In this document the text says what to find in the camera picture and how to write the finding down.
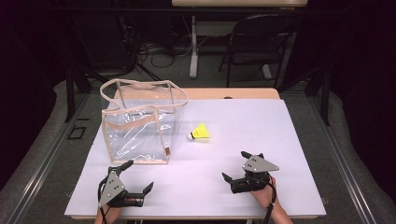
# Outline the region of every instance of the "yellow object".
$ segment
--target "yellow object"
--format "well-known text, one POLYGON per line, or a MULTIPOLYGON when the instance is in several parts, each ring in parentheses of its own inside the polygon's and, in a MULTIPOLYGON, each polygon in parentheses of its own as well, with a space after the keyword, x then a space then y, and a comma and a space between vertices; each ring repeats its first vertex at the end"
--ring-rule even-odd
POLYGON ((209 132, 207 131, 205 125, 203 123, 200 123, 198 127, 192 131, 192 133, 187 135, 187 138, 190 140, 195 139, 195 138, 208 138, 209 137, 209 132))

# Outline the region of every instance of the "white table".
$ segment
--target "white table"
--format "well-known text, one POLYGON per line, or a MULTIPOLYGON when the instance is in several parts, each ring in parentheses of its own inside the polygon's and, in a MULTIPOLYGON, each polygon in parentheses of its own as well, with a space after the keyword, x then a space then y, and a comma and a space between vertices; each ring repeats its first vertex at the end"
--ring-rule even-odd
MULTIPOLYGON (((141 192, 154 182, 144 206, 127 207, 120 218, 264 218, 265 211, 253 197, 247 192, 232 194, 230 185, 221 175, 243 177, 245 172, 241 166, 246 161, 240 155, 243 150, 252 154, 263 153, 265 159, 279 166, 280 170, 271 174, 276 177, 280 201, 291 217, 326 215, 282 100, 205 99, 187 103, 168 164, 133 165, 120 175, 129 192, 141 192), (206 125, 211 138, 189 141, 187 133, 200 122, 206 125)), ((99 129, 65 210, 66 216, 95 217, 98 184, 106 176, 108 166, 116 165, 110 163, 99 129)))
MULTIPOLYGON (((172 0, 174 7, 305 7, 307 0, 172 0)), ((233 29, 235 22, 218 22, 212 24, 204 22, 203 26, 209 28, 208 31, 212 35, 227 35, 233 29)), ((197 33, 197 20, 192 16, 191 21, 191 66, 190 78, 197 78, 198 67, 198 50, 197 50, 197 36, 207 35, 207 32, 197 33)))

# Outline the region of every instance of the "clear plastic bag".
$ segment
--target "clear plastic bag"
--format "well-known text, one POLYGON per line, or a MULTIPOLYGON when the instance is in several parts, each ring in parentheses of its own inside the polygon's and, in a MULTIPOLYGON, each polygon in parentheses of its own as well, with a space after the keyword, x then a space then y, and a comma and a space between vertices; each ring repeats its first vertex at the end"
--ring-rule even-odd
POLYGON ((102 129, 113 163, 168 163, 188 96, 171 81, 113 79, 100 89, 102 129))

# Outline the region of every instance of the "person's hand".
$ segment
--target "person's hand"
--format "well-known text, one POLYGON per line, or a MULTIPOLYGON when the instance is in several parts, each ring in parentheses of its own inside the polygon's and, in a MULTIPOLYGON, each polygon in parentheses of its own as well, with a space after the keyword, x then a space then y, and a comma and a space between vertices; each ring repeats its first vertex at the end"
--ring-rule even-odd
MULTIPOLYGON (((106 214, 107 224, 112 224, 113 222, 115 222, 117 220, 117 218, 119 218, 121 211, 122 211, 122 207, 109 208, 108 205, 105 204, 105 206, 103 206, 103 210, 106 214)), ((103 223, 104 222, 103 222, 102 214, 101 214, 100 210, 98 209, 94 224, 103 224, 103 223)))
MULTIPOLYGON (((276 189, 276 180, 274 177, 271 177, 270 183, 276 189)), ((273 189, 267 185, 264 189, 259 189, 256 191, 251 191, 251 195, 256 199, 259 205, 267 210, 268 206, 272 202, 273 189)), ((292 223, 286 211, 283 209, 282 205, 279 202, 279 199, 276 197, 274 208, 271 213, 271 218, 275 222, 275 224, 290 224, 292 223)))

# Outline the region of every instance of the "chair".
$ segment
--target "chair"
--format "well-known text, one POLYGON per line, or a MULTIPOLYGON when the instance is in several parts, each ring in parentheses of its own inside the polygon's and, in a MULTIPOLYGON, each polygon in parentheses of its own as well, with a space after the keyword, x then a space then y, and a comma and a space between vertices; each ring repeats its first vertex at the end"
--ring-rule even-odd
POLYGON ((229 35, 227 52, 219 71, 228 58, 227 87, 230 86, 231 65, 278 64, 274 87, 277 85, 287 40, 297 30, 300 21, 290 14, 258 14, 239 21, 229 35))

